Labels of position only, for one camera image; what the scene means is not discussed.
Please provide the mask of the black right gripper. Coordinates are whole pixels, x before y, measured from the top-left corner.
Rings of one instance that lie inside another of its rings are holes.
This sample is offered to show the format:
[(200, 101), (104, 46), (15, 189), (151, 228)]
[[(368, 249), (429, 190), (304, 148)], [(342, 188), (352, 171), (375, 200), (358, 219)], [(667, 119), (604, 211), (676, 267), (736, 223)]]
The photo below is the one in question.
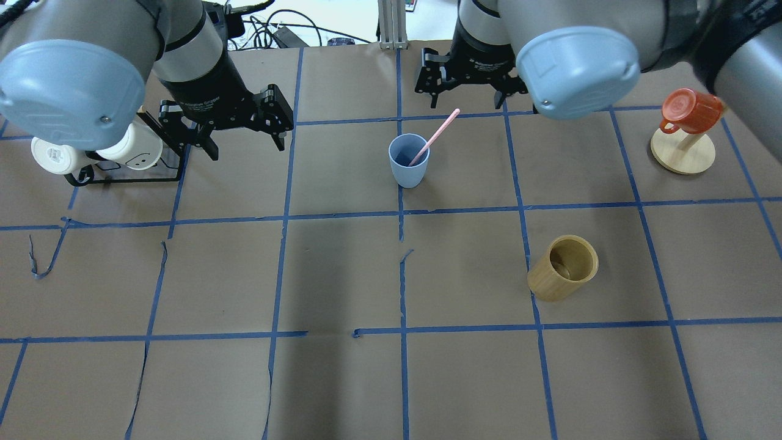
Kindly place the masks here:
[(422, 48), (421, 65), (414, 92), (430, 95), (430, 108), (437, 108), (439, 94), (462, 84), (489, 84), (496, 92), (496, 109), (503, 108), (506, 97), (528, 94), (520, 77), (511, 76), (514, 69), (511, 48), (452, 48), (441, 54), (433, 48)]

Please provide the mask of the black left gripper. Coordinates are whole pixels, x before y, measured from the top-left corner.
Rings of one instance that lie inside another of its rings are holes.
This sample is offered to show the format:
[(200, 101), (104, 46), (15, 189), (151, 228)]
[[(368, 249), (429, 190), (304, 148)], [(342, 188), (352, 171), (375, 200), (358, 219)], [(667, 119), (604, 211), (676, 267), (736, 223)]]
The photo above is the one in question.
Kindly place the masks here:
[(243, 92), (233, 103), (227, 95), (213, 98), (196, 111), (184, 103), (164, 100), (160, 103), (159, 122), (164, 131), (178, 143), (194, 144), (212, 161), (219, 159), (219, 147), (211, 138), (213, 131), (248, 128), (272, 137), (280, 152), (284, 152), (286, 133), (295, 128), (293, 109), (277, 84), (268, 84), (258, 93)]

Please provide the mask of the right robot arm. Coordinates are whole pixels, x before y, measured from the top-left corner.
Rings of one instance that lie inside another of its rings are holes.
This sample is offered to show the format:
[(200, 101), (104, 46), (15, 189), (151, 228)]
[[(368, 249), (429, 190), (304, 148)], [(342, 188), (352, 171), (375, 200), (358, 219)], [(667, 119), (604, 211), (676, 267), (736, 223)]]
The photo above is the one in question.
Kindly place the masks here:
[(488, 84), (569, 120), (625, 97), (642, 73), (688, 62), (780, 159), (779, 1), (460, 1), (449, 53), (424, 48), (414, 91)]

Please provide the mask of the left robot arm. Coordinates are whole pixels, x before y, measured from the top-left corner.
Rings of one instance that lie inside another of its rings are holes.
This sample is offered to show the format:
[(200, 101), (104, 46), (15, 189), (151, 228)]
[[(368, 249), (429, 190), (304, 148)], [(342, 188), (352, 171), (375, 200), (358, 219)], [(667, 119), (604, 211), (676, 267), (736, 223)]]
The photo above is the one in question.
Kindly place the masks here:
[(2, 11), (2, 116), (90, 152), (120, 141), (149, 75), (171, 96), (169, 145), (219, 156), (213, 131), (248, 128), (284, 150), (295, 122), (279, 86), (249, 91), (201, 1), (18, 1)]

